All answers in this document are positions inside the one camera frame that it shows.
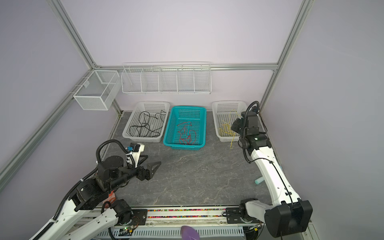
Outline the teal plastic basket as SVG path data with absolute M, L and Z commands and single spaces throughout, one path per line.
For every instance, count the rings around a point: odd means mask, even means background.
M 207 110 L 175 106 L 167 123 L 163 143 L 173 150 L 198 151 L 206 144 Z

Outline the purple object at front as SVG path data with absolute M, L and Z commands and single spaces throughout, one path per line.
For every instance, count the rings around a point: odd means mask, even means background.
M 182 240 L 200 240 L 199 233 L 192 227 L 182 226 L 181 227 Z

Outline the white mesh wall box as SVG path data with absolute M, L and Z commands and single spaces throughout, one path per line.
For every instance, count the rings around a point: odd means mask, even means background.
M 121 87 L 118 71 L 94 70 L 74 93 L 74 98 L 83 110 L 107 111 Z

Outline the right white plastic basket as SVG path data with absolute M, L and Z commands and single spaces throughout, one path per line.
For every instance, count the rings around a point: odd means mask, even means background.
M 237 142 L 245 143 L 246 146 L 255 140 L 257 135 L 247 136 L 242 138 L 239 134 L 232 131 L 232 124 L 237 118 L 241 117 L 242 112 L 256 112 L 259 116 L 258 101 L 246 105 L 242 101 L 218 101 L 212 103 L 213 116 L 217 137 L 221 142 Z

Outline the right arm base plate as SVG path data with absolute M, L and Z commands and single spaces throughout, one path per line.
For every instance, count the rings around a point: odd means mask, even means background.
M 226 218 L 228 224 L 259 224 L 260 221 L 255 218 L 246 217 L 242 215 L 239 207 L 226 208 L 222 213 L 222 216 Z

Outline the left white plastic basket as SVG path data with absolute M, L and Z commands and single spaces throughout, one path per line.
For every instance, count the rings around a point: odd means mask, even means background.
M 123 138 L 139 143 L 159 143 L 166 128 L 169 110 L 168 102 L 138 102 L 123 130 Z

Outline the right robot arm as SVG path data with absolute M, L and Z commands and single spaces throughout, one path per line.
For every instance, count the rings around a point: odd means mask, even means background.
M 291 186 L 277 161 L 267 132 L 260 130 L 259 105 L 258 101 L 252 102 L 231 129 L 239 134 L 238 145 L 246 162 L 256 164 L 261 171 L 272 203 L 242 200 L 240 216 L 245 221 L 261 221 L 274 238 L 303 233 L 309 225 L 313 207 L 309 201 L 302 200 Z

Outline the white plastic basket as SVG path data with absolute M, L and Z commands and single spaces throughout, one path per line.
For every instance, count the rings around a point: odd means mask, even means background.
M 159 143 L 166 128 L 169 110 L 168 102 L 138 102 L 123 130 L 123 138 L 139 143 Z
M 232 124 L 237 118 L 241 117 L 242 112 L 256 112 L 259 116 L 258 101 L 246 105 L 242 101 L 218 101 L 212 103 L 213 116 L 217 137 L 221 142 L 237 142 L 245 143 L 246 146 L 255 140 L 257 135 L 247 136 L 242 138 L 239 134 L 232 131 Z

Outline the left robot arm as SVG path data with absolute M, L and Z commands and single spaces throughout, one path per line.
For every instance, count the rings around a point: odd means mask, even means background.
M 140 181 L 151 180 L 161 166 L 161 162 L 142 166 L 147 159 L 143 155 L 145 146 L 132 143 L 129 147 L 115 139 L 107 140 L 96 150 L 97 166 L 80 179 L 64 196 L 54 216 L 35 234 L 33 240 L 68 240 L 79 236 L 91 239 L 99 232 L 114 225 L 140 224 L 140 218 L 134 215 L 125 200 L 108 200 L 110 194 L 125 187 L 136 178 Z M 101 214 L 81 228 L 69 230 L 86 214 L 102 205 Z

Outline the red rubber glove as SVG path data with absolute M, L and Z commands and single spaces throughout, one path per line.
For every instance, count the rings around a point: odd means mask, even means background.
M 107 199 L 108 202 L 113 203 L 116 200 L 116 194 L 114 192 L 111 192 L 109 194 L 109 197 Z

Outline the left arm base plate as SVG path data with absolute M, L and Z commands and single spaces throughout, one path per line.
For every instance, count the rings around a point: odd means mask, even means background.
M 143 226 L 146 224 L 147 209 L 133 209 L 119 217 L 118 224 L 121 226 Z

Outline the light blue plastic scraper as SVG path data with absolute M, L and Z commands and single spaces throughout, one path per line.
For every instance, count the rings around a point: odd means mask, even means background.
M 259 185 L 259 184 L 261 184 L 263 181 L 264 181 L 264 178 L 263 178 L 263 177 L 260 177 L 260 178 L 258 178 L 258 179 L 255 180 L 255 184 Z

